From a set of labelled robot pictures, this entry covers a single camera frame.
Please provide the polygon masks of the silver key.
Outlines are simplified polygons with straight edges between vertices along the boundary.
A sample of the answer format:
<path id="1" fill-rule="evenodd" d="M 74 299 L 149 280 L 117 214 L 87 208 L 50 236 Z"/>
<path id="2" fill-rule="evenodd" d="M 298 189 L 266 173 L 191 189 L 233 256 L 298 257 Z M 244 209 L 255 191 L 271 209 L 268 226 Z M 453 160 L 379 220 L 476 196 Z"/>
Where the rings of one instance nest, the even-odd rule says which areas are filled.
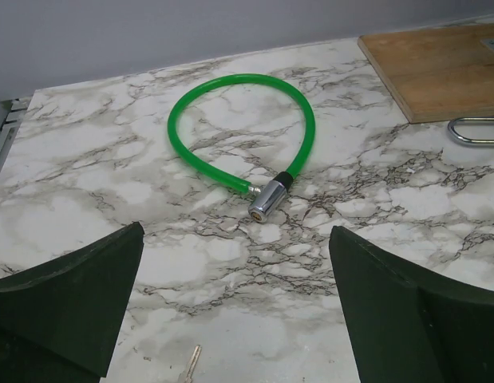
<path id="1" fill-rule="evenodd" d="M 193 373 L 195 371 L 197 362 L 200 358 L 201 351 L 202 351 L 202 346 L 197 345 L 195 347 L 193 353 L 192 353 L 192 356 L 191 356 L 186 368 L 185 368 L 185 371 L 182 372 L 181 380 L 180 380 L 181 382 L 192 383 Z"/>

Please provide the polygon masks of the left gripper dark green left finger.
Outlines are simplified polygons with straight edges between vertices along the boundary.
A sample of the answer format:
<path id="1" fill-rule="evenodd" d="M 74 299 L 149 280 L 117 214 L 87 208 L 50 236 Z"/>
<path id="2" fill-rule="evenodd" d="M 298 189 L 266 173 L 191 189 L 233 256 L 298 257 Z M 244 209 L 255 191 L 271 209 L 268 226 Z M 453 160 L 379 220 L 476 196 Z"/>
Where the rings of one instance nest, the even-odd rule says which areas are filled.
<path id="1" fill-rule="evenodd" d="M 134 222 L 0 279 L 0 382 L 107 375 L 144 247 Z"/>

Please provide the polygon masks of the brass padlock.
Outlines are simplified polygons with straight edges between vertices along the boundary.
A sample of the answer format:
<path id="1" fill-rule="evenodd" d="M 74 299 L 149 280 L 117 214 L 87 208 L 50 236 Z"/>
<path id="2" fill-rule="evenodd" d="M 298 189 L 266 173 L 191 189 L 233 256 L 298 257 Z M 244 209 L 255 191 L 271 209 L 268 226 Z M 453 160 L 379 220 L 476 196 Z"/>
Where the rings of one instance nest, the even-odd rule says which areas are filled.
<path id="1" fill-rule="evenodd" d="M 449 138 L 469 147 L 494 148 L 494 117 L 461 117 L 448 122 Z"/>

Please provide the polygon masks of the green cable lock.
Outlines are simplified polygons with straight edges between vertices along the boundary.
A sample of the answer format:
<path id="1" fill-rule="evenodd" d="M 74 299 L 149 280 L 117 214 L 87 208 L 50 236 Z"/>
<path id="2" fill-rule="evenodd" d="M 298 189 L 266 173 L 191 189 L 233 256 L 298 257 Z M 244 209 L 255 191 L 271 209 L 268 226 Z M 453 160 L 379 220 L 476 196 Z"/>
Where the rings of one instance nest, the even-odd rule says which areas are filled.
<path id="1" fill-rule="evenodd" d="M 251 182 L 233 176 L 222 171 L 209 163 L 204 162 L 194 155 L 182 143 L 178 136 L 177 124 L 184 110 L 197 98 L 212 90 L 241 84 L 254 84 L 267 86 L 285 93 L 299 106 L 303 115 L 304 136 L 296 156 L 287 167 L 286 171 L 280 172 L 265 187 L 260 188 Z M 176 154 L 196 171 L 204 176 L 231 188 L 237 192 L 252 194 L 255 199 L 248 208 L 248 215 L 257 223 L 267 221 L 271 213 L 280 205 L 290 190 L 294 179 L 302 171 L 314 145 L 316 122 L 313 109 L 305 96 L 294 86 L 280 80 L 256 73 L 232 74 L 207 81 L 196 86 L 185 93 L 174 105 L 169 113 L 167 122 L 167 133 L 169 142 Z"/>

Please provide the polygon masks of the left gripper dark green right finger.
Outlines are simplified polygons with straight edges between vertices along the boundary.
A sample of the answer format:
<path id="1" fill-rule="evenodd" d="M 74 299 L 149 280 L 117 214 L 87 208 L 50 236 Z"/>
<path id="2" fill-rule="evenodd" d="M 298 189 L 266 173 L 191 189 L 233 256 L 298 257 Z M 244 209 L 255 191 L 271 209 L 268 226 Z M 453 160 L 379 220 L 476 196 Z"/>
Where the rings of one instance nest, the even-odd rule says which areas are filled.
<path id="1" fill-rule="evenodd" d="M 333 227 L 329 251 L 362 382 L 494 382 L 494 291 L 345 227 Z"/>

